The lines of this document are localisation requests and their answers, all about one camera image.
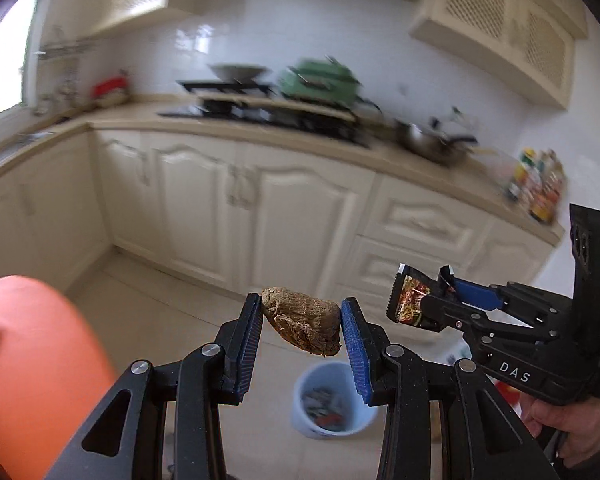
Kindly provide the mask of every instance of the trash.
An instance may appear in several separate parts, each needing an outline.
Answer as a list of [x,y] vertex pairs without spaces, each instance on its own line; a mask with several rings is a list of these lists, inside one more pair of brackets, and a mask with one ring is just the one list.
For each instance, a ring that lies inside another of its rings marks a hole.
[[344,431],[344,402],[339,394],[318,388],[302,396],[302,406],[309,418],[324,430]]

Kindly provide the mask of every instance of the orange chair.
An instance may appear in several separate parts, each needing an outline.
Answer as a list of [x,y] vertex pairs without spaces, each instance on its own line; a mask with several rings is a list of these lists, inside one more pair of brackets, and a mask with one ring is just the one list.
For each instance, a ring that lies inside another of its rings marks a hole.
[[116,378],[67,298],[0,279],[0,464],[11,480],[44,478]]

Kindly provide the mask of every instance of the beige countertop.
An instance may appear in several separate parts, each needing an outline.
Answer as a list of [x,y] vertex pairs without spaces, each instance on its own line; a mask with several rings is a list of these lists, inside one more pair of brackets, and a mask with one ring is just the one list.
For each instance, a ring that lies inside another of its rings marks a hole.
[[543,226],[520,209],[512,207],[494,184],[484,176],[480,165],[471,160],[454,168],[444,168],[390,142],[376,139],[372,139],[370,149],[366,149],[339,140],[317,137],[284,128],[221,120],[164,118],[156,114],[160,110],[174,108],[185,102],[132,103],[84,113],[65,123],[50,126],[45,130],[52,132],[52,135],[17,150],[1,160],[0,175],[65,137],[87,131],[90,128],[181,132],[277,146],[349,162],[456,198],[493,214],[553,246],[556,246],[564,235],[564,228],[561,225],[556,223],[551,227]]

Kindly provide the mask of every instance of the stainless steel pot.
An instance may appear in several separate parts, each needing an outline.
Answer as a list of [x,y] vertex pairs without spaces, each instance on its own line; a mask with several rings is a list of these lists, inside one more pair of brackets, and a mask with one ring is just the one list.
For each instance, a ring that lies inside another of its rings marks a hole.
[[428,158],[445,166],[451,166],[463,160],[469,144],[477,144],[474,136],[445,136],[432,131],[424,131],[416,124],[397,121],[396,135],[398,143],[410,152]]

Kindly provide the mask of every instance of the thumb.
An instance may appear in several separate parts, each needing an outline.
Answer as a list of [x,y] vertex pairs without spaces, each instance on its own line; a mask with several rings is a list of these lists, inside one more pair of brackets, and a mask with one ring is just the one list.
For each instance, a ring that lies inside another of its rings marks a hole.
[[562,427],[565,423],[564,408],[536,400],[531,406],[531,416],[544,426],[550,426],[556,430],[566,430]]

